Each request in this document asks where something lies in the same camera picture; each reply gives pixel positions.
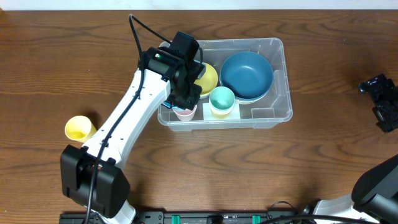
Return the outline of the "yellow bowl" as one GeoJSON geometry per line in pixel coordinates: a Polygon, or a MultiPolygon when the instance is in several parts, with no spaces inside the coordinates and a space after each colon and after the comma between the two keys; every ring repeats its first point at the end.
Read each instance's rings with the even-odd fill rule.
{"type": "Polygon", "coordinates": [[[201,86],[200,94],[211,92],[218,84],[218,74],[216,70],[208,63],[204,63],[205,73],[200,79],[196,79],[194,84],[201,86]]]}

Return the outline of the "light blue cup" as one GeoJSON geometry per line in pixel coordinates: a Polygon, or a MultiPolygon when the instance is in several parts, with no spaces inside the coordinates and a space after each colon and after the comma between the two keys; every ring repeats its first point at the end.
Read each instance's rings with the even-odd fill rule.
{"type": "Polygon", "coordinates": [[[173,108],[173,104],[170,104],[170,103],[168,103],[168,102],[163,102],[162,103],[166,108],[168,108],[168,109],[172,109],[173,108]]]}

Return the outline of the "pink cup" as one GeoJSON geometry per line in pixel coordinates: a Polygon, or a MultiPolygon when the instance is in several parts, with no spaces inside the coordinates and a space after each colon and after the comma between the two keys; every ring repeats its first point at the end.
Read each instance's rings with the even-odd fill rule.
{"type": "Polygon", "coordinates": [[[197,105],[194,106],[192,110],[189,109],[181,109],[179,107],[174,106],[172,108],[173,112],[176,114],[177,118],[181,121],[190,121],[193,119],[195,112],[197,110],[197,105]]]}

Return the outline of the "mint green cup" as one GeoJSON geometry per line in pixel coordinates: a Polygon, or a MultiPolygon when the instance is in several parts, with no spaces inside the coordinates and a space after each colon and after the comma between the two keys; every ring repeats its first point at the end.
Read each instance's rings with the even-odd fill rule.
{"type": "Polygon", "coordinates": [[[234,106],[235,95],[229,88],[218,86],[210,93],[209,103],[216,110],[227,111],[234,106]]]}

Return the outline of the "cream white cup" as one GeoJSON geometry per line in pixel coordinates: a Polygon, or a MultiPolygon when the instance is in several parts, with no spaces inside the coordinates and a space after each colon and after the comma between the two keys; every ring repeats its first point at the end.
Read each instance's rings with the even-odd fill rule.
{"type": "Polygon", "coordinates": [[[211,112],[213,114],[220,115],[220,116],[224,116],[224,115],[230,114],[230,112],[234,108],[234,106],[231,106],[231,107],[229,107],[227,109],[219,109],[219,108],[213,106],[212,104],[210,104],[209,107],[210,107],[210,110],[211,110],[211,112]]]}

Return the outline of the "dark blue bowl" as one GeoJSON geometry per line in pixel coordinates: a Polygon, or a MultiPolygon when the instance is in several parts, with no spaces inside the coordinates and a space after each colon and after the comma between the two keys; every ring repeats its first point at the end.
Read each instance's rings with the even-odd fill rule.
{"type": "Polygon", "coordinates": [[[268,60],[254,52],[238,52],[229,56],[220,70],[220,83],[274,82],[273,69],[268,60]]]}
{"type": "Polygon", "coordinates": [[[265,97],[271,90],[272,83],[220,83],[221,86],[229,88],[235,96],[236,101],[252,103],[265,97]]]}

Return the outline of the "large cream bowl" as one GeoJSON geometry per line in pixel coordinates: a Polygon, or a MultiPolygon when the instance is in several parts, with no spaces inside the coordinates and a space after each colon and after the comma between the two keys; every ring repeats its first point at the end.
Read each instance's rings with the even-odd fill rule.
{"type": "Polygon", "coordinates": [[[265,97],[265,95],[262,95],[262,96],[259,96],[257,98],[253,98],[253,99],[243,99],[243,98],[236,97],[235,98],[235,102],[237,104],[240,104],[240,105],[249,105],[249,104],[252,104],[252,103],[255,103],[255,102],[259,101],[263,97],[265,97]]]}

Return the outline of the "small white bowl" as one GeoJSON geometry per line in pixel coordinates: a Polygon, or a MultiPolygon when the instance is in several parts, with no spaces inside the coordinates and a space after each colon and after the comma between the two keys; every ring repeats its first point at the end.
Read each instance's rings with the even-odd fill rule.
{"type": "Polygon", "coordinates": [[[205,94],[201,94],[200,95],[200,99],[204,99],[207,98],[210,95],[211,92],[205,93],[205,94]]]}

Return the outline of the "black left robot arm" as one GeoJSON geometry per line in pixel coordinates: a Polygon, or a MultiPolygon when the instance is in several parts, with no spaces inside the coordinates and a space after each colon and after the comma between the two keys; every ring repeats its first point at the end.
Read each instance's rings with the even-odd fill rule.
{"type": "Polygon", "coordinates": [[[195,80],[205,71],[194,58],[202,53],[190,35],[178,32],[168,47],[141,52],[139,68],[122,100],[82,147],[68,145],[60,156],[64,196],[86,207],[105,223],[132,223],[135,209],[127,201],[130,184],[123,174],[131,149],[160,105],[193,110],[202,91],[195,80]]]}

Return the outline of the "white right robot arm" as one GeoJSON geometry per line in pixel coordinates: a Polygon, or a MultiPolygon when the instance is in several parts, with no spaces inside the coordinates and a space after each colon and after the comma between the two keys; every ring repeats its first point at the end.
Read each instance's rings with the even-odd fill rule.
{"type": "MultiPolygon", "coordinates": [[[[378,126],[389,133],[397,129],[397,86],[380,74],[359,84],[361,93],[369,93],[375,107],[378,126]]],[[[362,219],[372,223],[397,223],[397,156],[365,172],[349,195],[333,200],[321,200],[310,212],[362,219]]]]}

